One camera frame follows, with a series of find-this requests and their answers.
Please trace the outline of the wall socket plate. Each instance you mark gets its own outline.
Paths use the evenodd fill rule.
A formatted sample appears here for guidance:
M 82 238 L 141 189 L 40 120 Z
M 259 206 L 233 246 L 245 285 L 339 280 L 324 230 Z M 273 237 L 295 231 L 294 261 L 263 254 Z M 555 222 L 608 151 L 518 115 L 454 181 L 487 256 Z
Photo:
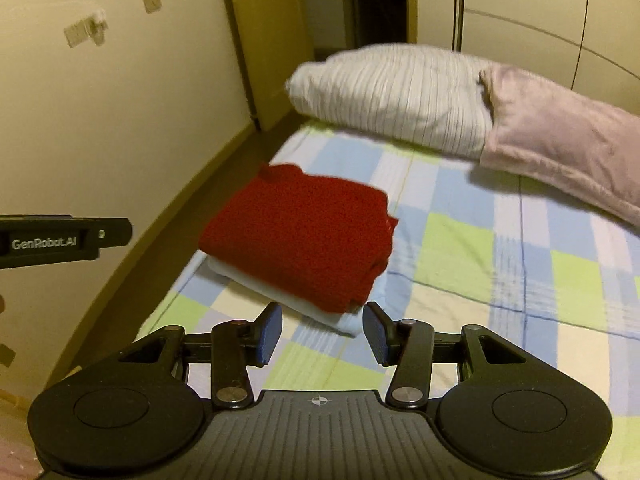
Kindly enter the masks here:
M 142 0 L 147 14 L 158 12 L 162 8 L 162 0 Z

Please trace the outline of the white wardrobe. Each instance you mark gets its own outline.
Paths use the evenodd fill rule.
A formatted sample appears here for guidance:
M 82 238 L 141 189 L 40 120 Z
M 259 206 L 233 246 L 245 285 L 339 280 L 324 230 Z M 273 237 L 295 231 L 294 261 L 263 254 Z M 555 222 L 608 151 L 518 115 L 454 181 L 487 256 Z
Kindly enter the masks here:
M 408 0 L 409 39 L 639 110 L 639 0 Z

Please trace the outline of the white striped pillow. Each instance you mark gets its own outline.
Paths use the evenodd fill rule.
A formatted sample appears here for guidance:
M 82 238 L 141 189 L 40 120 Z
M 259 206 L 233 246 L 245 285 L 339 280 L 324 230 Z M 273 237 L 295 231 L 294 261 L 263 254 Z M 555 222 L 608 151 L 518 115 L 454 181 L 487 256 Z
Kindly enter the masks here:
M 300 64 L 285 84 L 299 114 L 477 160 L 492 128 L 486 58 L 376 44 Z

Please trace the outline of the checkered bed sheet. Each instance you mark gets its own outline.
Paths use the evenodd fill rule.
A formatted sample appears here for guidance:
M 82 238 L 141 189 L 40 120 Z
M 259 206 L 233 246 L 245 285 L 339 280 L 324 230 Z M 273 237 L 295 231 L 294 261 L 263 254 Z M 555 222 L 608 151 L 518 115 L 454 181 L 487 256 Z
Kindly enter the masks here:
M 442 333 L 484 325 L 596 392 L 613 415 L 599 474 L 639 479 L 639 229 L 535 180 L 320 122 L 294 133 L 271 163 L 383 190 L 399 223 L 370 299 Z M 169 324 L 206 333 L 268 304 L 205 258 L 196 250 L 136 339 Z M 276 352 L 250 368 L 250 380 L 254 391 L 384 396 L 392 373 L 363 334 L 339 335 L 283 308 Z

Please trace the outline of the wooden door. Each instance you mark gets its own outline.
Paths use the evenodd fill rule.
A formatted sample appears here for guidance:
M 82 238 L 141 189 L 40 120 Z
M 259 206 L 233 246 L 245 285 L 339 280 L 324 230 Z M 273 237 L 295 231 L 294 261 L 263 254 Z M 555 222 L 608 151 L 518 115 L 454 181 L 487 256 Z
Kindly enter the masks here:
M 250 111 L 269 130 L 290 112 L 285 81 L 303 62 L 407 42 L 409 0 L 229 0 Z

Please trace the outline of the light blue folded garment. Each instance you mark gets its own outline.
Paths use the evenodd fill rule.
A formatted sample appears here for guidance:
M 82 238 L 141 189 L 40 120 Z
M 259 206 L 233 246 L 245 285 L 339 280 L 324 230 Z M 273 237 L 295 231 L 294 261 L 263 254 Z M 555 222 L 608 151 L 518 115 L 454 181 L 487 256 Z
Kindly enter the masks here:
M 224 263 L 213 256 L 207 256 L 206 261 L 215 273 L 225 278 L 230 278 L 231 281 L 257 292 L 259 295 L 278 302 L 282 306 L 288 307 L 307 318 L 311 318 L 314 322 L 329 327 L 334 332 L 351 337 L 356 337 L 362 332 L 362 308 L 344 314 L 324 312 L 310 301 L 259 281 L 258 278 L 252 278 L 234 266 L 230 266 L 230 264 Z

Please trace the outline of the red knitted sweater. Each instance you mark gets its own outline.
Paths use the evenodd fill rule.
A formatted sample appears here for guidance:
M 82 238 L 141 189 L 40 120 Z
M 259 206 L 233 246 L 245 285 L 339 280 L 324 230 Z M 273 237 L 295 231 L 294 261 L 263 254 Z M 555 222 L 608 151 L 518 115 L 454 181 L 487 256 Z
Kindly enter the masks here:
M 206 255 L 329 314 L 363 306 L 393 250 L 387 195 L 352 180 L 266 165 L 208 222 Z

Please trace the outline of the pink folded blanket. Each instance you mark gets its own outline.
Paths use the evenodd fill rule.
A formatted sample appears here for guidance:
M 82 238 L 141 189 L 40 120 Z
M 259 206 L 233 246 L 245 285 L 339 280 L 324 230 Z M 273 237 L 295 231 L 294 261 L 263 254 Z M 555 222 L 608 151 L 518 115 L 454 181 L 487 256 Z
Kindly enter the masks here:
M 548 184 L 639 225 L 639 117 L 510 65 L 480 72 L 492 128 L 483 167 Z

